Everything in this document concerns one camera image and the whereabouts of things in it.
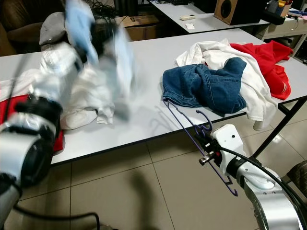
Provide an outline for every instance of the chair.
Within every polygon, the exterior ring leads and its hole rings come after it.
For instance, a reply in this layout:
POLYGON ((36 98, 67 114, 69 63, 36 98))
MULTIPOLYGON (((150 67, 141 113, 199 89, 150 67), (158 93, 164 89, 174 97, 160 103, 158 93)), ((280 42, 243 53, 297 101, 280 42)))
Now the chair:
POLYGON ((283 177, 285 182, 293 182, 296 187, 307 197, 307 161, 303 161, 294 166, 286 175, 283 177))
POLYGON ((65 11, 61 0, 2 0, 0 22, 18 54, 40 51, 39 35, 44 20, 65 11))

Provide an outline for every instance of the cardboard box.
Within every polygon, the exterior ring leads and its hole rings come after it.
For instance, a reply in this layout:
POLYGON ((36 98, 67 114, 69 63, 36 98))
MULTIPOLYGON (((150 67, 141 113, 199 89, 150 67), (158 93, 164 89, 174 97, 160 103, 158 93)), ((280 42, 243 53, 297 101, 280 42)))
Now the cardboard box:
POLYGON ((123 16, 115 18, 115 21, 117 24, 121 24, 124 27, 155 24, 159 22, 159 20, 154 15, 143 15, 135 17, 123 16))
POLYGON ((288 14, 288 12, 289 12, 289 10, 290 10, 290 8, 291 8, 291 5, 292 5, 292 3, 290 4, 290 5, 285 5, 284 7, 283 7, 283 11, 282 11, 282 13, 281 13, 281 17, 286 17, 287 16, 287 14, 288 14))
POLYGON ((126 28, 132 41, 141 41, 147 39, 157 38, 157 25, 150 26, 138 26, 138 27, 128 27, 126 28))
POLYGON ((116 18, 123 25, 132 41, 154 39, 158 37, 159 20, 154 15, 116 18))

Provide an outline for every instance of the denim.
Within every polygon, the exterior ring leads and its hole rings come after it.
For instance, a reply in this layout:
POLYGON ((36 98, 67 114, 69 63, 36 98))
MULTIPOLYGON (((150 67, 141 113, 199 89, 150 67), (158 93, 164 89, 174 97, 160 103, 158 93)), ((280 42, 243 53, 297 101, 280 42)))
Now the denim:
POLYGON ((240 96, 241 78, 246 63, 230 58, 223 69, 206 65, 187 65, 163 74, 163 97, 185 107, 207 106, 222 113, 235 113, 246 107, 240 96))

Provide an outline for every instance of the black cable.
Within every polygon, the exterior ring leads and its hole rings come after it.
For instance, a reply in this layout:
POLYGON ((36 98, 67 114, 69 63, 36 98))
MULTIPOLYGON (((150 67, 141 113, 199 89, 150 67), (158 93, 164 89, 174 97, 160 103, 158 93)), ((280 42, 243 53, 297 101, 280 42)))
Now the black cable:
POLYGON ((14 92, 14 89, 15 89, 15 86, 16 86, 16 82, 18 80, 19 75, 21 74, 21 70, 24 67, 24 64, 25 64, 27 58, 28 58, 28 54, 22 55, 21 60, 19 62, 19 65, 18 65, 18 67, 17 67, 17 69, 14 73, 12 84, 11 84, 11 89, 10 89, 10 93, 9 93, 9 97, 8 97, 8 101, 6 103, 5 110, 4 110, 3 122, 5 122, 8 119, 9 108, 10 108, 13 92, 14 92))
POLYGON ((174 0, 155 0, 157 4, 168 4, 172 3, 174 0))
POLYGON ((87 3, 90 5, 93 14, 113 19, 118 16, 118 12, 114 7, 105 5, 98 0, 89 0, 87 3))
POLYGON ((245 157, 245 156, 243 156, 243 155, 241 155, 237 152, 234 152, 230 149, 220 147, 220 150, 229 152, 229 153, 231 153, 231 154, 233 154, 237 157, 240 157, 240 158, 248 161, 252 165, 256 166, 257 168, 259 168, 260 170, 265 172, 269 177, 271 177, 287 193, 287 195, 291 198, 291 200, 294 203, 294 208, 295 208, 295 210, 296 210, 296 212, 299 216, 299 219, 301 221, 301 224, 303 226, 303 229, 307 230, 307 223, 306 223, 306 220, 305 220, 305 216, 302 213, 302 210, 300 209, 300 207, 303 207, 305 209, 305 211, 307 211, 307 205, 302 201, 302 199, 293 191, 293 189, 288 184, 285 184, 284 182, 280 181, 271 172, 269 172, 268 170, 266 170, 262 166, 258 165, 257 163, 255 163, 251 159, 249 159, 249 158, 247 158, 247 157, 245 157))
POLYGON ((297 19, 296 19, 296 27, 295 27, 295 28, 293 28, 292 30, 297 29, 297 28, 298 28, 298 24, 299 24, 299 22, 298 22, 298 18, 297 18, 297 19))
POLYGON ((128 16, 125 16, 119 23, 119 25, 125 20, 125 18, 127 18, 128 16))
MULTIPOLYGON (((9 185, 13 186, 19 193, 19 197, 22 196, 23 191, 20 186, 18 186, 14 180, 1 180, 1 182, 8 183, 9 185)), ((85 214, 80 215, 74 215, 74 216, 53 216, 53 215, 41 215, 37 214, 35 212, 32 212, 30 210, 24 209, 23 207, 18 206, 17 204, 14 205, 14 209, 24 215, 36 218, 36 219, 44 219, 44 220, 51 220, 51 221, 64 221, 64 220, 76 220, 76 219, 82 219, 85 217, 94 216, 96 219, 96 227, 97 230, 100 230, 100 220, 97 213, 89 212, 85 214)))
POLYGON ((29 211, 27 209, 24 209, 17 204, 14 206, 14 209, 24 215, 37 218, 37 219, 44 219, 44 220, 51 220, 51 221, 63 221, 63 220, 76 220, 76 219, 82 219, 85 217, 91 217, 94 216, 96 218, 96 225, 97 230, 100 230, 100 220, 99 216, 95 212, 89 212, 81 215, 74 215, 74 216, 53 216, 53 215, 41 215, 37 214, 35 212, 29 211))

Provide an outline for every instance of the paper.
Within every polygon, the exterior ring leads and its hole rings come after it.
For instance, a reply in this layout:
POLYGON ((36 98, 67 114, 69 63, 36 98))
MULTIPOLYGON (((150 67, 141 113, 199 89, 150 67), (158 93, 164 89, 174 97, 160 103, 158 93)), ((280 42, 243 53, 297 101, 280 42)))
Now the paper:
POLYGON ((187 27, 189 30, 194 30, 194 29, 195 29, 193 23, 187 23, 187 24, 186 24, 186 27, 187 27))

